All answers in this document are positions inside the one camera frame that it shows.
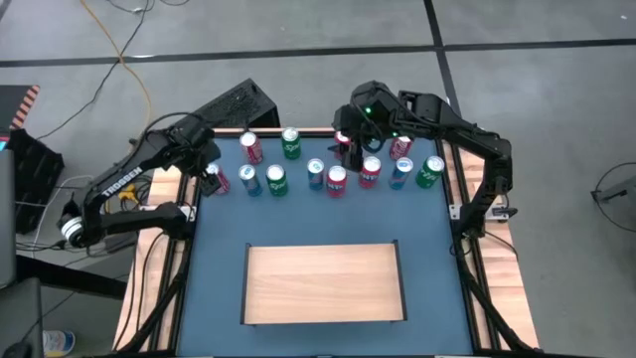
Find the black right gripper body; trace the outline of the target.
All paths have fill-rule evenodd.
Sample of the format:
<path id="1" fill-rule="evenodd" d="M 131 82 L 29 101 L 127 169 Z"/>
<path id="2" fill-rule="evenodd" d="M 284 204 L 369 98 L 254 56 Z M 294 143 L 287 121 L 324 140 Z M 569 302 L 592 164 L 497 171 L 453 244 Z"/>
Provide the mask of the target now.
<path id="1" fill-rule="evenodd" d="M 394 136 L 396 115 L 393 93 L 384 83 L 370 81 L 352 91 L 349 102 L 336 110 L 332 126 L 365 150 L 381 150 Z"/>

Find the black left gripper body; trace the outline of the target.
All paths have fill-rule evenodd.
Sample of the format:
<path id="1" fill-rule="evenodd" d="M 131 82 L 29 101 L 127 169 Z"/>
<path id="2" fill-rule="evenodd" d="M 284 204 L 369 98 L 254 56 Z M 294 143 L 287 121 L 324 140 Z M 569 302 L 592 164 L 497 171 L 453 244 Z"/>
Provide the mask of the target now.
<path id="1" fill-rule="evenodd" d="M 171 134 L 177 143 L 177 162 L 175 166 L 186 174 L 201 174 L 211 163 L 215 143 L 214 131 L 203 123 L 174 126 Z"/>

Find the red Fanta can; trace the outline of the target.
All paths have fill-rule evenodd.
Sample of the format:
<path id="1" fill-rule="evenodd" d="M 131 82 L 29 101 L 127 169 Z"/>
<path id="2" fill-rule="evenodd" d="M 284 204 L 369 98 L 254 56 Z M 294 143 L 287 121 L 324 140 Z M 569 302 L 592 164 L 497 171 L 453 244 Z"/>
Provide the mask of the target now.
<path id="1" fill-rule="evenodd" d="M 346 192 L 347 171 L 344 167 L 332 166 L 327 173 L 327 193 L 333 198 L 343 197 Z"/>
<path id="2" fill-rule="evenodd" d="M 365 157 L 359 175 L 359 185 L 365 189 L 373 188 L 378 182 L 381 170 L 382 162 L 378 157 Z"/>
<path id="3" fill-rule="evenodd" d="M 347 146 L 349 146 L 351 144 L 350 138 L 345 136 L 341 131 L 336 131 L 335 132 L 334 140 L 335 140 L 336 144 L 337 143 L 343 143 L 343 144 L 346 144 Z M 334 153 L 334 157 L 336 159 L 340 159 L 342 157 L 342 154 Z"/>

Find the red Coca-Cola can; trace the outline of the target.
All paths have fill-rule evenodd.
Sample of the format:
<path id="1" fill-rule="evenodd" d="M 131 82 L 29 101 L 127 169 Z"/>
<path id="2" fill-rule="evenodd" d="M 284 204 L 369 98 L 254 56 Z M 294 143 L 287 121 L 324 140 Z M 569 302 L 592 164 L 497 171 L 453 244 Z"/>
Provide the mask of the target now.
<path id="1" fill-rule="evenodd" d="M 390 146 L 390 158 L 394 161 L 407 154 L 412 146 L 412 140 L 408 136 L 394 137 Z"/>
<path id="2" fill-rule="evenodd" d="M 239 144 L 250 164 L 259 164 L 263 160 L 259 138 L 251 131 L 246 131 L 240 138 Z"/>
<path id="3" fill-rule="evenodd" d="M 210 163 L 207 167 L 207 172 L 211 175 L 216 175 L 219 182 L 220 187 L 215 191 L 216 195 L 225 195 L 230 192 L 231 183 L 222 167 L 217 163 Z"/>

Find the blue silver Red Bull can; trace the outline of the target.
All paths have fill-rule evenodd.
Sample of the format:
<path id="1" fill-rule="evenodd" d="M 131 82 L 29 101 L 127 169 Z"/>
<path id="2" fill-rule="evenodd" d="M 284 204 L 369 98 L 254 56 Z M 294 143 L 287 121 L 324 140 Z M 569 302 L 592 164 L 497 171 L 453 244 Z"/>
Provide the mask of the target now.
<path id="1" fill-rule="evenodd" d="M 241 166 L 238 170 L 238 177 L 248 196 L 256 197 L 262 193 L 262 187 L 257 178 L 256 170 L 252 165 L 245 164 Z"/>
<path id="2" fill-rule="evenodd" d="M 307 163 L 309 188 L 319 191 L 324 186 L 324 162 L 319 158 L 312 158 Z"/>
<path id="3" fill-rule="evenodd" d="M 394 190 L 402 189 L 412 169 L 413 163 L 409 158 L 399 158 L 389 180 L 390 188 Z"/>

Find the green Sprite can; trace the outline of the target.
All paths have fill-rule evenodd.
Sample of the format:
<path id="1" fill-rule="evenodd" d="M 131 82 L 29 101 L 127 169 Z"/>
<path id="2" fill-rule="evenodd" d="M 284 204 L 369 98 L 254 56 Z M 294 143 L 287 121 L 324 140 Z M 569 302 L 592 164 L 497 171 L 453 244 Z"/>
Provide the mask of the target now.
<path id="1" fill-rule="evenodd" d="M 270 193 L 273 196 L 282 197 L 288 192 L 287 177 L 284 168 L 279 164 L 273 164 L 266 169 L 266 181 Z"/>
<path id="2" fill-rule="evenodd" d="M 300 134 L 295 127 L 286 127 L 281 132 L 281 143 L 284 157 L 298 159 L 301 155 Z"/>
<path id="3" fill-rule="evenodd" d="M 442 175 L 444 169 L 444 160 L 439 156 L 431 155 L 422 163 L 415 182 L 420 188 L 430 188 Z"/>

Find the blue table mat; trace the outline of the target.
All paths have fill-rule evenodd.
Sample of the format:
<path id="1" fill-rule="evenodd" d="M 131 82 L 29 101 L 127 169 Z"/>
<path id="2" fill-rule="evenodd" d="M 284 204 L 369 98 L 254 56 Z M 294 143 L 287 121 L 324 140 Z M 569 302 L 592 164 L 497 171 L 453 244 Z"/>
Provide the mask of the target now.
<path id="1" fill-rule="evenodd" d="M 389 186 L 384 158 L 378 184 L 363 189 L 350 175 L 344 196 L 308 185 L 307 161 L 335 164 L 331 138 L 305 138 L 302 157 L 284 158 L 279 138 L 262 141 L 264 172 L 278 164 L 288 193 L 251 197 L 239 180 L 244 155 L 222 139 L 220 166 L 231 182 L 225 195 L 199 202 L 177 352 L 181 356 L 401 356 L 468 354 L 472 350 L 444 190 L 408 180 Z M 250 247 L 397 244 L 406 318 L 400 322 L 241 323 L 245 251 Z"/>

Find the black power adapter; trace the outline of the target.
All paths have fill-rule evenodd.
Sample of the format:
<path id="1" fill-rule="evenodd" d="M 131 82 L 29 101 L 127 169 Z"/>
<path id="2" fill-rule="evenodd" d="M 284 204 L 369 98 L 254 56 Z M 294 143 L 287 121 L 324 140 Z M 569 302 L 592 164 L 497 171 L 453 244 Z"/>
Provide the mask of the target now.
<path id="1" fill-rule="evenodd" d="M 128 232 L 108 236 L 103 240 L 104 250 L 108 254 L 115 254 L 123 249 L 134 246 L 138 241 L 137 232 Z"/>

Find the light wooden board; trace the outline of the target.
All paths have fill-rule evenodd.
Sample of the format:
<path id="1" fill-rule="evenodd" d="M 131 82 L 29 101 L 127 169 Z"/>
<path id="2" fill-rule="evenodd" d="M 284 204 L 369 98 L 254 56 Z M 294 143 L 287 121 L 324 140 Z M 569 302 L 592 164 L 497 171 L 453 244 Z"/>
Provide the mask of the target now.
<path id="1" fill-rule="evenodd" d="M 244 324 L 405 319 L 395 244 L 247 250 Z"/>

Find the black metal base beam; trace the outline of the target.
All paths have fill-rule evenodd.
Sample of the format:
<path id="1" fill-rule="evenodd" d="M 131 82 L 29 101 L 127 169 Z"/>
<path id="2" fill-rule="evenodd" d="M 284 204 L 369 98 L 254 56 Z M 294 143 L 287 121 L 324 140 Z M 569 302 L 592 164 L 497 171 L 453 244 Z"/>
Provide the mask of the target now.
<path id="1" fill-rule="evenodd" d="M 24 256 L 16 257 L 16 279 L 37 278 L 42 285 L 122 300 L 127 284 L 87 271 L 66 268 Z"/>

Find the black plastic crate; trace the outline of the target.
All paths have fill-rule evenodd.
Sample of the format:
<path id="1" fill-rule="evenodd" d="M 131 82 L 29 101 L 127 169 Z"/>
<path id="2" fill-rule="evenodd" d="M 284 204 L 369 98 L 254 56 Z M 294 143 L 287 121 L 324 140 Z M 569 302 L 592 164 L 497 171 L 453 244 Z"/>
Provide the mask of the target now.
<path id="1" fill-rule="evenodd" d="M 13 130 L 7 148 L 14 156 L 15 230 L 34 231 L 65 167 L 63 156 L 29 135 Z"/>

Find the orange black striped panel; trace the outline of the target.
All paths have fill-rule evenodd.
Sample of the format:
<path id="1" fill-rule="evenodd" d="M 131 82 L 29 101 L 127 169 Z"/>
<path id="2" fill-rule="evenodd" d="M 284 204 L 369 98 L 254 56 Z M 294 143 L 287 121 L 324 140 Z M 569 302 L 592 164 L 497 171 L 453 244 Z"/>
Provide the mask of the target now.
<path id="1" fill-rule="evenodd" d="M 0 85 L 0 130 L 21 129 L 40 90 L 37 85 Z"/>

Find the grey cabinet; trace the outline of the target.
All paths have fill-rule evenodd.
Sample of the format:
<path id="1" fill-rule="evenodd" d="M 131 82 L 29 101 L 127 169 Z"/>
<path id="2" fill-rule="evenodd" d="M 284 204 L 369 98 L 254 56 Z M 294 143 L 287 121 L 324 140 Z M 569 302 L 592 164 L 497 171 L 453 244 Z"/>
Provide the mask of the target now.
<path id="1" fill-rule="evenodd" d="M 0 151 L 0 288 L 16 277 L 13 153 Z"/>

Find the white blue yellow canister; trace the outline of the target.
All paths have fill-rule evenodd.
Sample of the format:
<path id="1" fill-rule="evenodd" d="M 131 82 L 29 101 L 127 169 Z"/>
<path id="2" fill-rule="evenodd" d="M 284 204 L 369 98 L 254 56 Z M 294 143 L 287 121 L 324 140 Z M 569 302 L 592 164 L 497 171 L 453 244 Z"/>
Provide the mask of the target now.
<path id="1" fill-rule="evenodd" d="M 63 358 L 75 348 L 76 336 L 68 330 L 44 330 L 43 350 L 46 358 Z"/>

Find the black metal table frame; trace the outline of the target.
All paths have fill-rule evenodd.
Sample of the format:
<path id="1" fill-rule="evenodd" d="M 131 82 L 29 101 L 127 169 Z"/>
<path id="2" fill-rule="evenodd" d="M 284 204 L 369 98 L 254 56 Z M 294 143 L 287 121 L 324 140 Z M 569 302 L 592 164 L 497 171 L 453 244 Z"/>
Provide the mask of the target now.
<path id="1" fill-rule="evenodd" d="M 473 198 L 481 183 L 485 161 L 456 144 L 441 142 L 435 148 L 451 164 L 442 180 L 446 200 L 460 204 Z M 148 203 L 151 205 L 174 200 L 184 200 L 193 204 L 200 199 L 197 181 L 183 175 L 174 167 L 168 170 L 155 170 L 147 187 Z M 487 233 L 483 238 L 467 244 L 471 249 L 467 255 L 469 270 L 520 340 L 537 348 L 540 343 L 509 225 L 505 221 L 491 220 L 485 228 Z M 172 242 L 166 236 L 160 236 L 155 229 L 147 229 L 139 234 L 134 254 L 135 264 L 130 270 L 129 283 L 117 324 L 113 343 L 115 348 L 132 339 L 135 331 L 141 327 L 162 294 L 167 291 L 181 260 L 191 256 L 191 250 L 183 243 Z M 171 299 L 161 320 L 140 348 L 142 352 L 177 347 L 182 326 L 184 297 L 185 291 L 180 290 Z M 504 341 L 503 335 L 496 331 L 493 320 L 478 299 L 470 295 L 466 305 L 469 327 L 476 330 L 471 340 L 477 347 L 484 350 L 499 348 L 508 351 L 510 347 Z"/>

